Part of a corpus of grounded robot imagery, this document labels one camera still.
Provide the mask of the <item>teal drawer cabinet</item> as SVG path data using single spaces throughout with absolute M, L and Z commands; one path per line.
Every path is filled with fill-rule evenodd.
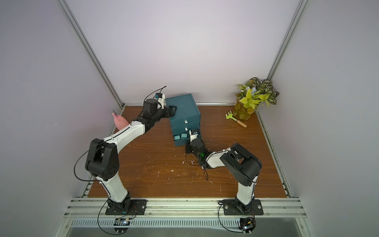
M 176 147 L 184 146 L 190 140 L 189 131 L 192 129 L 200 129 L 200 111 L 192 94 L 167 98 L 166 104 L 168 106 L 177 106 L 175 116 L 170 118 L 170 125 L 173 139 L 174 136 L 181 136 L 182 133 L 186 133 L 188 135 L 185 139 L 174 140 L 174 145 Z

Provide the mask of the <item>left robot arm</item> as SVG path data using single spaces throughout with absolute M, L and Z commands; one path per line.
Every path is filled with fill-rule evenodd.
M 119 177 L 118 153 L 161 119 L 175 116 L 176 111 L 176 106 L 165 105 L 165 99 L 148 99 L 143 103 L 140 114 L 128 126 L 112 136 L 91 141 L 85 169 L 101 182 L 109 196 L 107 203 L 110 207 L 127 212 L 132 206 L 130 194 Z

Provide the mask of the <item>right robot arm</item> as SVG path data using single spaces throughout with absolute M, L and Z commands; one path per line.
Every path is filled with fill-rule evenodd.
M 210 152 L 200 138 L 195 138 L 186 144 L 186 153 L 191 153 L 197 158 L 197 163 L 204 170 L 206 179 L 209 169 L 226 167 L 238 182 L 235 198 L 237 208 L 244 213 L 251 211 L 255 199 L 255 186 L 263 167 L 256 156 L 238 143 L 218 152 Z

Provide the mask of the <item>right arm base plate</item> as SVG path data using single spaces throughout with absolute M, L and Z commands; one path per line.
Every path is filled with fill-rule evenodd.
M 221 203 L 223 213 L 226 216 L 262 216 L 264 214 L 259 199 L 252 200 L 248 205 L 244 205 L 237 199 L 224 199 Z

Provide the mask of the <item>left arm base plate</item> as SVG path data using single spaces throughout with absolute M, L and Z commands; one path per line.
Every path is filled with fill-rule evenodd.
M 146 199 L 125 199 L 123 202 L 107 201 L 106 215 L 144 215 Z

